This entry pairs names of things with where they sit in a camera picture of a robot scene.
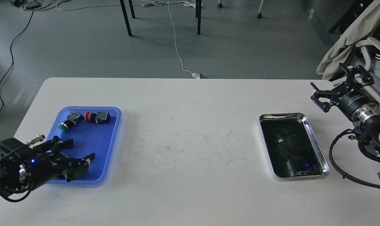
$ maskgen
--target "white table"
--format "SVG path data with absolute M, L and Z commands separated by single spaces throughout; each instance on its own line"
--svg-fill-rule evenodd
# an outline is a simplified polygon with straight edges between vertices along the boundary
M 380 225 L 380 191 L 332 169 L 315 180 L 273 176 L 258 117 L 301 112 L 326 159 L 352 124 L 322 112 L 307 80 L 50 78 L 15 137 L 47 135 L 66 106 L 122 111 L 108 174 L 97 186 L 44 185 L 0 197 L 0 225 Z M 330 89 L 327 81 L 314 81 Z M 334 150 L 349 173 L 380 183 L 356 141 Z

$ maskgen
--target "power strip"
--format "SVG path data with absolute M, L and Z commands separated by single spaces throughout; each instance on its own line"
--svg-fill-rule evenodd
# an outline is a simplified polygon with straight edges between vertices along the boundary
M 25 3 L 23 6 L 26 10 L 32 10 L 32 9 L 39 8 L 40 3 L 39 2 Z

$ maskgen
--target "black wire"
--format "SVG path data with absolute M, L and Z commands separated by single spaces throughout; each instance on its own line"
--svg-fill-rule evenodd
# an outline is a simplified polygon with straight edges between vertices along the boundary
M 0 196 L 2 198 L 4 198 L 5 200 L 9 201 L 9 202 L 21 202 L 22 200 L 24 200 L 26 197 L 29 196 L 29 194 L 31 194 L 31 190 L 28 190 L 28 192 L 20 199 L 10 199 L 9 197 L 5 196 L 1 191 L 0 191 Z
M 23 145 L 21 145 L 20 147 L 18 147 L 18 148 L 16 148 L 16 149 L 12 150 L 12 151 L 11 151 L 10 153 L 8 153 L 6 156 L 2 157 L 2 159 L 7 158 L 8 156 L 10 156 L 10 155 L 12 155 L 12 154 L 18 152 L 19 150 L 23 149 L 24 147 L 28 147 L 28 145 L 27 145 L 27 144 L 23 144 Z
M 33 15 L 33 14 L 34 14 L 34 11 L 32 11 L 32 13 L 31 13 L 31 17 L 29 18 L 29 21 L 28 21 L 27 26 L 25 26 L 25 28 L 24 28 L 24 29 L 23 29 L 23 30 L 22 30 L 17 36 L 15 36 L 15 38 L 14 38 L 13 41 L 12 41 L 12 43 L 10 44 L 10 53 L 11 53 L 11 55 L 12 55 L 12 64 L 11 64 L 9 70 L 7 70 L 7 72 L 4 74 L 4 76 L 3 76 L 2 79 L 0 80 L 0 85 L 1 85 L 1 83 L 2 83 L 2 81 L 3 81 L 3 79 L 5 78 L 5 76 L 9 73 L 9 71 L 11 70 L 11 68 L 14 66 L 14 56 L 13 56 L 13 52 L 12 52 L 12 46 L 13 46 L 13 43 L 14 43 L 14 41 L 18 38 L 18 36 L 20 36 L 20 35 L 21 35 L 21 34 L 27 29 L 29 23 L 31 22 L 31 19 L 32 19 L 32 15 Z M 3 107 L 4 107 L 4 101 L 3 101 L 1 95 L 0 95 L 0 101 L 2 102 L 2 107 L 0 108 L 0 112 L 1 112 L 2 109 L 3 109 Z
M 343 179 L 349 179 L 355 183 L 358 183 L 358 184 L 361 184 L 361 185 L 364 185 L 364 186 L 370 186 L 370 187 L 375 187 L 375 188 L 378 188 L 380 189 L 380 185 L 377 185 L 377 184 L 373 184 L 373 183 L 369 183 L 369 182 L 366 182 L 364 180 L 361 180 L 361 179 L 358 179 L 354 176 L 351 176 L 350 174 L 346 173 L 344 170 L 342 170 L 336 163 L 335 163 L 335 160 L 332 156 L 332 149 L 334 148 L 336 142 L 344 135 L 346 134 L 355 134 L 357 135 L 355 132 L 353 132 L 353 130 L 351 129 L 347 129 L 345 131 L 343 131 L 342 133 L 340 133 L 339 135 L 336 136 L 336 138 L 332 141 L 331 143 L 331 146 L 329 147 L 329 161 L 331 162 L 332 166 L 335 168 L 335 170 L 340 173 L 342 175 L 342 178 Z

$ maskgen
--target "stainless steel tray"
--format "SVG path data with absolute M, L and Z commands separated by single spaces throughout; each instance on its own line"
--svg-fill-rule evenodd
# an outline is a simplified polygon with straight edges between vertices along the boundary
M 259 118 L 274 174 L 282 179 L 326 176 L 329 166 L 308 118 L 302 113 Z

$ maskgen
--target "gray floor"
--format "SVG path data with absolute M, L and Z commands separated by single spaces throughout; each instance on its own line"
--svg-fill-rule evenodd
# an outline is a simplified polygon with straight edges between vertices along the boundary
M 170 6 L 184 69 L 207 78 L 320 79 L 316 67 L 339 37 L 338 31 L 330 35 L 327 30 L 352 1 L 268 0 L 262 19 L 256 18 L 260 1 L 222 0 L 222 9 L 217 0 L 203 3 L 201 35 L 194 8 Z M 60 8 L 105 4 L 119 1 L 71 0 Z M 132 37 L 119 6 L 35 11 L 13 45 L 15 64 L 1 85 L 0 140 L 14 135 L 49 77 L 191 78 L 175 53 L 168 7 L 134 10 Z M 11 64 L 9 45 L 30 14 L 0 0 L 0 79 Z

